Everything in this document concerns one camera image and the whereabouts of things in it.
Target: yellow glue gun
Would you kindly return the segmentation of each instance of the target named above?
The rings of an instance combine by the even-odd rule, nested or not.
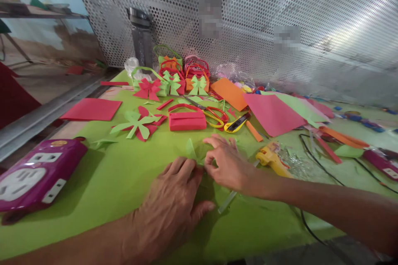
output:
[[[287,171],[286,167],[279,159],[278,154],[276,154],[278,148],[278,143],[271,142],[267,146],[260,149],[260,152],[256,154],[256,159],[262,166],[270,166],[279,176],[293,178],[293,176],[289,173],[289,171]]]

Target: scissors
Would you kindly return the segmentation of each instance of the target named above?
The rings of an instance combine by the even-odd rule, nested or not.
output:
[[[189,98],[186,97],[186,96],[184,96],[184,98],[185,98],[187,101],[189,101],[190,103],[192,103],[195,107],[198,107],[199,109],[203,110],[203,113],[204,113],[207,117],[209,117],[209,118],[211,118],[211,119],[214,119],[215,121],[218,122],[218,124],[213,124],[213,123],[209,122],[209,121],[206,119],[206,122],[207,122],[208,124],[210,124],[211,127],[214,127],[214,128],[221,128],[221,127],[224,127],[224,123],[227,122],[228,119],[229,119],[228,115],[227,115],[223,110],[220,110],[220,109],[218,109],[218,108],[214,108],[214,107],[212,107],[212,106],[210,106],[210,107],[202,106],[202,105],[200,105],[200,104],[197,104],[196,102],[194,102],[193,100],[189,99]],[[222,114],[222,116],[221,116],[221,117],[218,116],[215,112],[213,112],[213,110],[214,110],[214,111],[220,112],[220,113]]]

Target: red paper square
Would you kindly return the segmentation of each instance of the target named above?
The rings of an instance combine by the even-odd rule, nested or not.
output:
[[[73,108],[62,115],[60,119],[72,121],[110,121],[121,103],[122,101],[85,98],[75,104]]]

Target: red paper bow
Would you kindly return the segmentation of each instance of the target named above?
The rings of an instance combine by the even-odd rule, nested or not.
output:
[[[160,86],[162,83],[159,79],[155,80],[153,83],[148,82],[146,78],[143,78],[141,82],[138,83],[140,86],[140,91],[134,94],[134,96],[159,101],[159,98],[156,96],[156,93],[160,91]]]

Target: orange paper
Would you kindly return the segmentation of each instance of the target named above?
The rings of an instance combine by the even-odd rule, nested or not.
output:
[[[238,111],[242,111],[248,106],[243,98],[244,92],[227,78],[219,79],[210,87]]]
[[[258,133],[258,131],[254,128],[254,126],[249,122],[249,120],[246,121],[246,126],[253,134],[253,137],[257,140],[257,142],[261,142],[264,140],[262,136]]]

